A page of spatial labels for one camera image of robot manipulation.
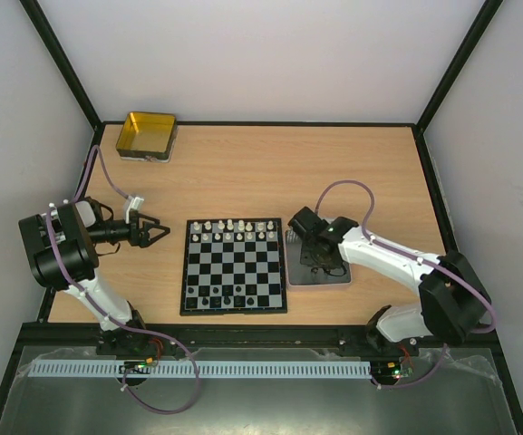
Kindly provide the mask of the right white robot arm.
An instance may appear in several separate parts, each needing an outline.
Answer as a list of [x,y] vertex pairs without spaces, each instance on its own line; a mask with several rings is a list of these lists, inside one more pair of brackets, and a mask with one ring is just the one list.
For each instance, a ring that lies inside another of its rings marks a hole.
[[457,250],[424,253],[387,240],[347,217],[333,221],[300,209],[288,223],[301,241],[300,262],[326,271],[364,266],[409,288],[418,302],[385,305],[365,326],[368,348],[384,355],[397,343],[433,336],[452,346],[470,334],[489,332],[479,323],[491,301],[468,259]]

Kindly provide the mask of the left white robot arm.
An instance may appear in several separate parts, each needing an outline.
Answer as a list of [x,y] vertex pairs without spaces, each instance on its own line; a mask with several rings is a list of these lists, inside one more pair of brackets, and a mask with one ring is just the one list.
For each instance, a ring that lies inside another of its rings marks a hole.
[[77,299],[96,318],[97,352],[121,357],[159,354],[162,340],[151,333],[132,304],[113,291],[98,272],[99,244],[147,248],[170,233],[160,220],[136,209],[114,217],[112,208],[86,197],[50,206],[18,222],[31,273],[38,284]]

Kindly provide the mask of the pink tin with chess pieces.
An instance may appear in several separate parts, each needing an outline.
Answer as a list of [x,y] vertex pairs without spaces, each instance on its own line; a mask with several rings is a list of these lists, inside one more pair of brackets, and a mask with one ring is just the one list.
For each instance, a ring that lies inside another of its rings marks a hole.
[[325,270],[308,264],[310,257],[302,239],[289,228],[285,232],[286,279],[292,289],[326,289],[349,286],[353,277],[345,262],[337,269]]

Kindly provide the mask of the black and silver chessboard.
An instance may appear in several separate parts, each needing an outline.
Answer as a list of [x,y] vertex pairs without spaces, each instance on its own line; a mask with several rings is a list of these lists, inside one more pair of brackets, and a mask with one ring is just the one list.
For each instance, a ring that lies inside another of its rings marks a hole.
[[189,220],[184,253],[181,315],[287,312],[281,218]]

